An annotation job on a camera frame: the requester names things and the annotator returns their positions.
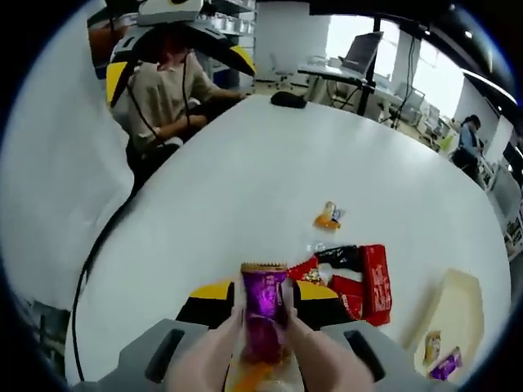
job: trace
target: woman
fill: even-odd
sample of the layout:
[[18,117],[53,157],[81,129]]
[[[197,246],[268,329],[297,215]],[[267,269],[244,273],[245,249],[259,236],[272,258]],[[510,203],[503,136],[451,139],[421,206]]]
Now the woman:
[[477,139],[476,132],[481,127],[480,119],[473,114],[465,118],[461,124],[459,136],[459,147],[452,157],[454,165],[471,177],[474,181],[477,178],[478,158],[481,156],[481,144]]

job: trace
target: laptop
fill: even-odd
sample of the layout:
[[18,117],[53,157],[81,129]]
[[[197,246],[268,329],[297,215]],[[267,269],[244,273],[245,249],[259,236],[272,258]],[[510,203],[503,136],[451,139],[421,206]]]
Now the laptop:
[[378,46],[383,37],[383,31],[358,35],[354,38],[346,56],[338,57],[342,61],[342,68],[364,77],[370,64],[373,62]]

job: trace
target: person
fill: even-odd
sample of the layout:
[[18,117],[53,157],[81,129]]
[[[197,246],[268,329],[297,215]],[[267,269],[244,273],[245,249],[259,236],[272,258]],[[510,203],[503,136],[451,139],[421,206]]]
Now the person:
[[[129,92],[134,100],[129,103],[131,136],[136,150],[141,153],[147,153],[175,136],[189,140],[244,98],[238,92],[216,86],[195,54],[179,38],[167,35],[160,51],[158,64],[141,64]],[[186,101],[190,98],[202,104],[186,113]]]
[[481,127],[480,119],[473,114],[461,124],[459,146],[452,157],[453,163],[474,181],[477,179],[478,159],[481,156],[481,143],[476,132]]

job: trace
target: round table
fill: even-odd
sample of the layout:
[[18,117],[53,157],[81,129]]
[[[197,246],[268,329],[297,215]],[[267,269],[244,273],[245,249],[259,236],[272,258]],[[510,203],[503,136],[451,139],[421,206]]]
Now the round table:
[[[170,157],[102,247],[78,304],[86,380],[115,368],[119,351],[160,319],[174,319],[193,289],[236,275],[246,261],[297,261],[328,200],[346,210],[333,242],[387,248],[393,306],[380,329],[398,344],[409,342],[448,268],[479,279],[481,361],[506,322],[510,276],[480,187],[366,118],[252,96]],[[65,365],[76,383],[70,328]]]

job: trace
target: beige shirt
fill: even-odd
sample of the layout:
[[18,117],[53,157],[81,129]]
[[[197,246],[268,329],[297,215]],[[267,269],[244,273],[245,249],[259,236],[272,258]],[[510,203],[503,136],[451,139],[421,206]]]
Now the beige shirt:
[[[157,64],[143,63],[136,71],[132,91],[141,113],[153,128],[172,124],[184,115],[182,81],[183,64],[159,71]],[[208,100],[212,91],[218,88],[203,71],[194,53],[187,57],[185,85],[187,100],[194,97],[201,102]],[[154,140],[154,134],[141,119],[131,99],[129,119],[132,142],[138,151],[144,152]]]

